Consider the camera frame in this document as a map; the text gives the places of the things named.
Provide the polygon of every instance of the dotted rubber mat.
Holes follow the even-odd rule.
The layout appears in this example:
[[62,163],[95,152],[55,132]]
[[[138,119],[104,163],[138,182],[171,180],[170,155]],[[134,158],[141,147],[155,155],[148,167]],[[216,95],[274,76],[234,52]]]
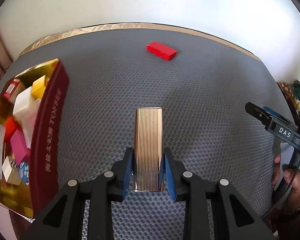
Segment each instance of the dotted rubber mat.
[[[145,50],[152,41],[178,51],[165,61]],[[268,106],[292,120],[264,64],[221,43],[162,30],[122,29],[83,34],[21,56],[0,83],[59,57],[70,85],[58,143],[58,182],[86,181],[111,168],[133,147],[135,109],[163,109],[164,144],[187,170],[227,178],[262,215],[271,206],[274,137],[245,113]],[[184,203],[168,192],[132,192],[113,203],[115,239],[182,239]],[[88,215],[89,203],[86,205]],[[85,219],[82,237],[86,237]]]

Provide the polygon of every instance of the maroon box lid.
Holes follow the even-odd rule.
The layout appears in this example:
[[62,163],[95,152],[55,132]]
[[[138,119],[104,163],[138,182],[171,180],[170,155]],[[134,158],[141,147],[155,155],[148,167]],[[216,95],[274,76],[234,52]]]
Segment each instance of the maroon box lid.
[[68,85],[68,75],[59,61],[42,97],[31,143],[29,185],[34,216],[58,192],[58,133]]

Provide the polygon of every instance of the yellow block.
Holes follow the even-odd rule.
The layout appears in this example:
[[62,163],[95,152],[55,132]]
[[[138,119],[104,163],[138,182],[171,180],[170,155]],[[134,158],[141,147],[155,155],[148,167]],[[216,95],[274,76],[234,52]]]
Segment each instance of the yellow block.
[[32,84],[31,95],[35,99],[41,99],[46,89],[46,84],[47,84],[46,75],[34,81]]

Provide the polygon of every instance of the blue component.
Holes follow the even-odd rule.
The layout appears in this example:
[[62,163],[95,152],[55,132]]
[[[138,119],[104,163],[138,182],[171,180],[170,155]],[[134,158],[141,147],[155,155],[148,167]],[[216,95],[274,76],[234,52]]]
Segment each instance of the blue component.
[[21,162],[19,166],[19,177],[28,186],[29,185],[29,164]]
[[282,115],[278,114],[277,112],[273,111],[272,109],[270,109],[269,107],[264,107],[263,110],[267,111],[268,113],[274,115],[275,117],[281,118],[281,119],[285,119],[284,117],[282,117]]
[[173,179],[170,164],[169,164],[169,161],[168,161],[168,158],[166,157],[166,155],[164,155],[164,160],[165,160],[166,181],[167,181],[169,195],[173,199],[173,201],[176,201],[177,195],[176,195],[175,188],[174,188],[174,179]]
[[122,199],[125,199],[129,190],[130,181],[131,181],[131,171],[132,171],[132,154],[130,154],[127,168],[123,177],[123,188],[121,193]]

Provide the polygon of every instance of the white wall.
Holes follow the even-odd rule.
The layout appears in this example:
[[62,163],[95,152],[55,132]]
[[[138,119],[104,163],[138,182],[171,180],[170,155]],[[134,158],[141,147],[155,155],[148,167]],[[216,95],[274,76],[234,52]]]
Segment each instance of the white wall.
[[0,206],[0,232],[6,240],[17,240],[8,209]]
[[277,81],[300,77],[300,14],[290,0],[6,0],[0,9],[14,59],[41,37],[115,22],[199,30],[251,51]]

